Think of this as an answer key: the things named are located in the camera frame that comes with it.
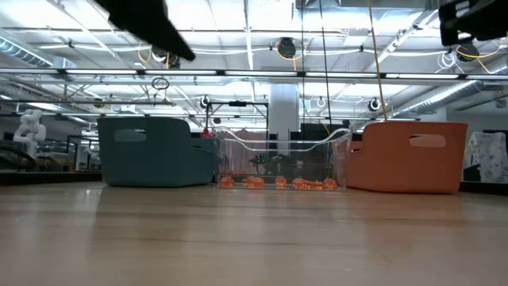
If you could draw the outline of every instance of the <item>clear plastic container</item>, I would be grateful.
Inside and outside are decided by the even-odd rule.
[[[232,130],[214,130],[217,185],[299,191],[339,191],[346,187],[351,130],[337,129],[322,141],[244,139]]]

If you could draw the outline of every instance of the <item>wooden table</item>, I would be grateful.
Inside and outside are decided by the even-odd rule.
[[[508,198],[2,187],[0,285],[507,285]]]

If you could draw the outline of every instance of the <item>pillar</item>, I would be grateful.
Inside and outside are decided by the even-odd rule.
[[[299,130],[299,93],[296,84],[272,84],[268,106],[268,131],[278,134],[279,140],[289,140],[291,131]],[[289,149],[288,144],[279,144],[279,149]]]

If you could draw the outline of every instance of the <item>fluorescent light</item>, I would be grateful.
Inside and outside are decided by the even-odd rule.
[[[78,75],[136,75],[136,70],[82,70],[82,69],[67,69],[67,73],[69,74],[78,74]]]
[[[98,136],[98,133],[97,132],[88,132],[88,131],[83,131],[81,133],[81,136]]]
[[[27,103],[27,104],[30,106],[35,106],[35,107],[39,107],[39,108],[51,110],[51,111],[60,110],[60,108],[58,106],[53,105],[53,104],[48,104],[48,103]]]
[[[144,114],[105,114],[108,117],[144,117]]]
[[[496,80],[496,79],[508,79],[508,75],[468,75],[466,79],[479,79],[479,80]]]
[[[146,70],[147,75],[216,75],[216,71],[199,70]]]
[[[187,118],[188,114],[150,114],[151,117],[165,117],[165,118]]]
[[[306,76],[309,77],[342,77],[342,78],[375,78],[377,75],[374,72],[307,72]]]
[[[241,76],[296,76],[296,71],[226,71],[226,75]]]
[[[90,117],[94,117],[94,116],[101,116],[100,114],[62,114],[64,116],[90,116]]]
[[[74,116],[69,116],[70,119],[76,121],[76,122],[79,122],[79,123],[84,123],[84,124],[88,124],[89,122],[86,121],[86,120],[83,120],[81,118],[77,118],[77,117],[74,117]]]
[[[439,74],[387,74],[387,79],[457,79],[459,75]]]
[[[47,68],[0,68],[0,73],[14,73],[14,74],[58,74],[56,69]]]

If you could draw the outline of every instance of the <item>yellow cable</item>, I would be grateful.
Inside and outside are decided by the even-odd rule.
[[[473,55],[468,55],[467,53],[463,53],[461,51],[459,51],[459,48],[462,47],[461,45],[457,46],[457,53],[461,56],[466,56],[468,58],[472,58],[472,59],[484,59],[484,58],[487,58],[489,56],[493,56],[495,54],[497,54],[499,52],[499,50],[501,49],[501,44],[502,44],[502,39],[501,41],[499,42],[499,46],[498,46],[498,49],[495,51],[495,52],[491,52],[490,54],[488,55],[483,55],[483,56],[473,56]]]
[[[303,54],[305,54],[305,51],[307,49],[307,44],[304,45],[304,48],[303,48],[303,54],[297,58],[295,58],[294,56],[290,59],[287,59],[285,57],[283,57],[283,55],[280,54],[279,50],[277,49],[279,47],[279,42],[275,43],[275,51],[277,52],[277,55],[280,56],[280,58],[282,58],[283,60],[292,60],[293,61],[293,69],[294,71],[296,72],[296,60],[299,60]]]
[[[325,130],[326,130],[326,132],[328,132],[328,135],[330,135],[330,131],[328,130],[328,128],[326,128],[326,125],[323,123],[322,123],[322,125],[323,125],[323,127],[325,127]]]
[[[384,120],[387,120],[388,119],[387,108],[384,105],[383,87],[381,86],[381,75],[379,73],[378,48],[377,48],[377,44],[375,43],[374,20],[372,20],[372,0],[368,0],[368,11],[371,15],[372,41],[374,42],[375,69],[378,74],[379,97],[381,98],[381,106],[383,107]]]
[[[150,59],[152,58],[152,46],[150,46],[150,50],[148,51],[149,54],[148,54],[148,59],[143,59],[143,57],[141,56],[141,50],[138,49],[137,50],[137,57],[140,58],[140,61],[142,61],[143,63],[147,63],[150,61]]]
[[[166,69],[169,69],[169,52],[166,53]]]
[[[476,60],[478,60],[479,64],[482,66],[482,68],[485,70],[485,72],[492,74],[492,72],[489,71],[489,69],[485,66],[485,64],[482,63],[481,60],[479,60],[479,59],[476,59]]]

